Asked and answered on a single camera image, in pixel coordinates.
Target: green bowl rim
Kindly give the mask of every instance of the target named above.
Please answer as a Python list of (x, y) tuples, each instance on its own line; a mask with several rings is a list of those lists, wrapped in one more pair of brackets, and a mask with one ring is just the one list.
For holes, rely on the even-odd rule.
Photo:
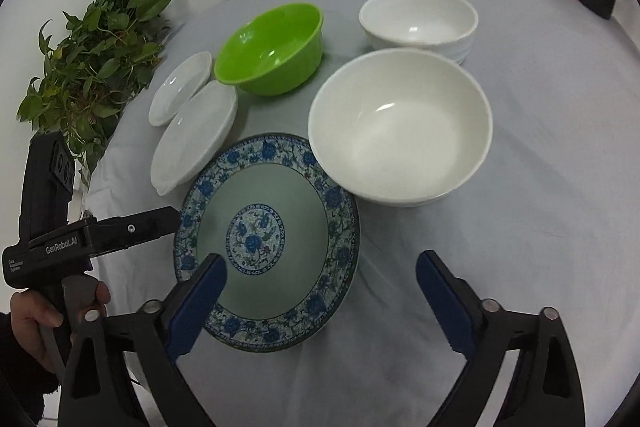
[(219, 64), (219, 62), (218, 62), (218, 58), (216, 58), (216, 62), (214, 64), (214, 66), (213, 66), (213, 74), (216, 77), (217, 81), (220, 82), (220, 84), (225, 84), (227, 86), (237, 86), (238, 84), (244, 84), (246, 82), (251, 82), (252, 80), (257, 80), (258, 78), (261, 78), (265, 74), (268, 74), (268, 73), (271, 73), (272, 71), (275, 71), (278, 68), (282, 67), (287, 62), (289, 62), (291, 59), (295, 58), (296, 55), (301, 53), (306, 48), (306, 46), (309, 44), (309, 42), (311, 42), (316, 37), (316, 35), (318, 35), (320, 30), (322, 29), (322, 23), (324, 23), (324, 14), (322, 13), (322, 10), (319, 9), (319, 7), (316, 6), (315, 4), (311, 4), (309, 2), (290, 2), (290, 3), (287, 3), (287, 4), (282, 4), (280, 6), (276, 6), (275, 8), (271, 8), (270, 10), (267, 10), (266, 12), (263, 12), (260, 15), (254, 17), (254, 19), (252, 19), (247, 24), (244, 24), (243, 26), (240, 26), (235, 32), (233, 32), (233, 34), (226, 40), (225, 44), (220, 48), (220, 51), (218, 52), (218, 57), (220, 57), (220, 54), (222, 53), (222, 51), (224, 51), (224, 49), (229, 44), (229, 42), (231, 42), (232, 39), (236, 38), (238, 36), (238, 34), (240, 34), (240, 32), (242, 30), (247, 28), (247, 26), (250, 26), (251, 24), (253, 24), (260, 17), (263, 17), (263, 16), (265, 16), (265, 15), (267, 15), (267, 14), (273, 12), (273, 11), (276, 11), (276, 10), (279, 10), (281, 8), (284, 8), (285, 6), (311, 6), (313, 9), (315, 9), (318, 12), (318, 15), (320, 16), (320, 20), (318, 21), (318, 25), (313, 30), (311, 35), (309, 35), (309, 37), (305, 41), (305, 43), (302, 44), (302, 46), (300, 46), (300, 48), (296, 52), (294, 52), (289, 58), (287, 58), (287, 60), (285, 60), (284, 62), (278, 64), (274, 68), (271, 68), (270, 70), (265, 71), (265, 72), (260, 73), (260, 74), (254, 74), (254, 76), (248, 76), (246, 78), (241, 78), (239, 80), (220, 79), (220, 77), (218, 76), (218, 64)]

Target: blue gripper pad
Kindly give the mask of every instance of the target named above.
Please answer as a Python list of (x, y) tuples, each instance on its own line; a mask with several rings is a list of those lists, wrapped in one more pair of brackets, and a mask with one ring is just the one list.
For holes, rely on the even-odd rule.
[(164, 350), (171, 362), (190, 352), (225, 284), (225, 260), (218, 257), (201, 274), (169, 322), (169, 341)]
[(436, 263), (447, 271), (452, 283), (455, 279), (434, 252), (422, 252), (415, 264), (415, 276), (433, 314), (438, 320), (451, 349), (461, 353), (467, 360), (476, 352), (474, 323), (466, 308)]

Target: round table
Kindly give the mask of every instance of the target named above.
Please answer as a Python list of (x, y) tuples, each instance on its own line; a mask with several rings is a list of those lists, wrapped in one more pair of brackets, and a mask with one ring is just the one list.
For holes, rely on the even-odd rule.
[[(156, 89), (185, 58), (203, 50), (215, 56), (238, 26), (294, 1), (324, 11), (322, 64), (285, 96), (240, 92), (227, 143), (268, 131), (306, 136), (318, 88), (368, 51), (358, 25), (366, 0), (227, 0), (174, 32), (150, 89), (127, 107), (86, 197), (95, 216), (180, 208), (187, 185), (161, 198), (150, 183), (163, 131), (147, 121)], [(304, 343), (246, 353), (203, 331), (178, 367), (217, 425), (427, 425), (464, 364), (415, 282), (417, 256), (429, 248), (481, 298), (533, 314), (545, 305), (559, 310), (589, 426), (604, 425), (634, 381), (640, 55), (614, 21), (576, 0), (469, 1), (480, 25), (464, 67), (495, 119), (487, 161), (462, 188), (427, 206), (358, 201), (362, 243), (353, 285), (324, 329)], [(176, 280), (171, 237), (94, 264), (111, 287), (111, 314), (164, 298)], [(480, 425), (492, 423), (501, 399), (492, 397)]]

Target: blue and white floral plate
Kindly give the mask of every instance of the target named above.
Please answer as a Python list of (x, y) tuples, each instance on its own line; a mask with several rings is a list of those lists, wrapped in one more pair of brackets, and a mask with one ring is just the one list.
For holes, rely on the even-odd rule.
[(344, 299), (360, 246), (353, 197), (318, 165), (305, 139), (254, 136), (200, 173), (175, 234), (178, 280), (209, 253), (227, 282), (206, 323), (220, 341), (277, 351), (316, 333)]

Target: green bowl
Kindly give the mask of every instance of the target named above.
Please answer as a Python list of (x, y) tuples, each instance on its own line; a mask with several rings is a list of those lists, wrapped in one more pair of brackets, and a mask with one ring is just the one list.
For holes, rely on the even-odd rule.
[(285, 4), (235, 32), (214, 67), (222, 84), (261, 96), (290, 91), (320, 65), (324, 17), (312, 4)]

